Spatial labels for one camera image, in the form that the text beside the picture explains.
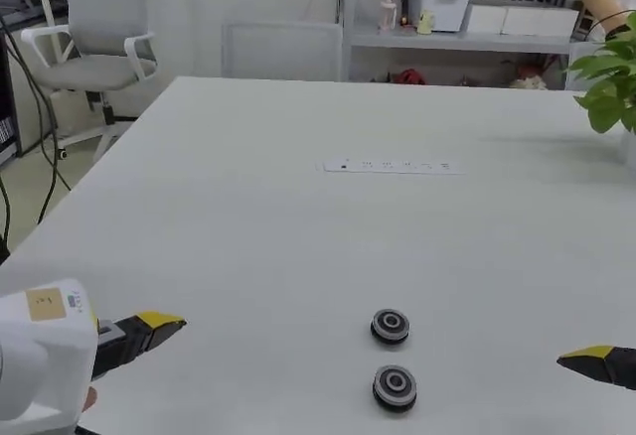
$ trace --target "office chair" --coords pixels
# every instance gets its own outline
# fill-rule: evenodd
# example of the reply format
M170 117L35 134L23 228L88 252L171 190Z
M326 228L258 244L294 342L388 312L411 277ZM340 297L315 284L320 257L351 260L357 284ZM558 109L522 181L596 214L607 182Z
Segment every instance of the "office chair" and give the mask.
M568 66L571 66L579 58L593 55L601 46L603 46L602 43L592 41L572 43L569 45ZM577 77L578 71L567 71L567 75L565 76L565 90L588 90L595 83L595 80L578 79Z
M227 21L223 76L339 81L342 27L330 23Z
M126 89L152 78L158 64L148 31L147 0L69 0L69 23L28 29L22 39L42 62L35 80L53 90L84 91L99 96L105 125L60 140L60 157L66 147L101 136L93 156L96 162L135 117L114 115L106 93ZM70 44L59 63L49 63L38 47L38 38L67 34Z

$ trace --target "storage box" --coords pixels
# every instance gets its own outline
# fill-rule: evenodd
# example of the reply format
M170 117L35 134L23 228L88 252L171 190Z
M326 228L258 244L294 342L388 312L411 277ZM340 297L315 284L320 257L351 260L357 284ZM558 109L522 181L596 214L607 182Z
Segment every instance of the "storage box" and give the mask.
M423 11L433 15L433 31L456 32L461 28L469 0L410 0L409 18L417 26Z
M504 35L569 38L578 13L564 8L508 7Z
M539 25L539 36L569 38L574 32L578 12L566 8L548 8L544 10Z
M466 31L499 35L504 29L508 8L505 6L469 5Z
M536 36L541 26L543 15L543 8L509 6L502 34Z

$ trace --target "chair armrest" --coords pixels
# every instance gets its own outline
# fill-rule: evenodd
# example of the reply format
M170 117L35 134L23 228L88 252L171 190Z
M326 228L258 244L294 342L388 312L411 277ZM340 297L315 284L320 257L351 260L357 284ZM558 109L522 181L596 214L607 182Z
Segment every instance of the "chair armrest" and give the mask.
M126 38L125 41L123 42L123 48L126 51L126 55L128 56L128 59L130 60L130 64L132 65L132 68L134 69L135 74L137 74L137 78L140 81L149 79L153 75L157 74L158 67L155 67L155 71L153 73L146 75L145 71L143 70L143 66L141 65L141 60L139 59L139 56L137 55L137 48L136 48L137 43L147 42L148 48L152 50L151 41L154 37L155 37L154 33L148 33L142 36L134 36L132 38Z
M22 38L22 41L24 41L25 43L30 45L31 48L33 48L33 51L38 56L38 58L40 58L40 61L42 61L44 66L46 66L47 68L50 68L51 63L49 63L46 60L46 58L42 54L42 50L38 48L38 44L36 43L36 40L40 38L41 36L52 36L52 35L58 35L62 33L67 34L69 36L71 35L69 31L69 25L50 26L47 28L29 28L29 29L23 30L20 36ZM69 44L69 47L64 53L63 61L69 56L69 52L71 51L72 47L73 47L73 43Z

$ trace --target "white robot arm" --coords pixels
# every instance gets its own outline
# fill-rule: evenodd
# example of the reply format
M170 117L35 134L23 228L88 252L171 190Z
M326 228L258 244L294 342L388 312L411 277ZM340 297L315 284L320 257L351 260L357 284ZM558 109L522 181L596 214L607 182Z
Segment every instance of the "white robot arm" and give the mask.
M100 323L74 280L0 298L0 434L72 435L92 380L185 325L154 312Z

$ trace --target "outlet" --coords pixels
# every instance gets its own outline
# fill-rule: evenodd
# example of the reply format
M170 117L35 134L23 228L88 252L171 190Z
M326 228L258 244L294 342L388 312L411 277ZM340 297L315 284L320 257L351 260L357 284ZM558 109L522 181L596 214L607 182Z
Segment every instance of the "outlet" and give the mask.
M462 175L451 162L417 162L413 160L355 160L334 159L323 162L325 172L350 172L370 174L414 174L414 175Z

